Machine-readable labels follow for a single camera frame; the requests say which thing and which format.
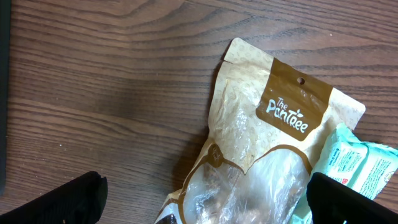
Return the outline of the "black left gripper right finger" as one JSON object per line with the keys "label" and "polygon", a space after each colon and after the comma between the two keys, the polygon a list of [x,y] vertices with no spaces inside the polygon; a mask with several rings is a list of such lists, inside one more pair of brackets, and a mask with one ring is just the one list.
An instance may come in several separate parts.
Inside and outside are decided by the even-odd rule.
{"label": "black left gripper right finger", "polygon": [[397,224],[397,214],[316,172],[307,187],[314,224]]}

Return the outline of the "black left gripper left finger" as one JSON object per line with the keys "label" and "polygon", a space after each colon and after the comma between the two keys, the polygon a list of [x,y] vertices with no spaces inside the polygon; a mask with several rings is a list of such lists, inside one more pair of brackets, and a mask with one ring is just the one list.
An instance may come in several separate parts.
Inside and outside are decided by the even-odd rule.
{"label": "black left gripper left finger", "polygon": [[1,224],[95,224],[103,213],[108,181],[95,171],[1,215]]}

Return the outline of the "mint green snack packet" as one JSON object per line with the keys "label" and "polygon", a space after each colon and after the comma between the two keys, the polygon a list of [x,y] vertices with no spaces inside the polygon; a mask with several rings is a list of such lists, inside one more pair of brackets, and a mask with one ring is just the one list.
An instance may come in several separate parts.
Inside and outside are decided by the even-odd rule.
{"label": "mint green snack packet", "polygon": [[[349,187],[370,200],[386,186],[397,170],[397,149],[360,141],[345,124],[327,137],[320,158],[312,170]],[[314,223],[307,193],[298,204],[290,223]]]}

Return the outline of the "brown printed snack pouch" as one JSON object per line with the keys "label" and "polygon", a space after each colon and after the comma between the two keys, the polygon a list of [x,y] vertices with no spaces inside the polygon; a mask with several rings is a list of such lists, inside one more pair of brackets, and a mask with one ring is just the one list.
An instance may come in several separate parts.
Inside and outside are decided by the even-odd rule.
{"label": "brown printed snack pouch", "polygon": [[157,223],[287,223],[327,137],[365,106],[235,38],[216,76],[209,134]]}

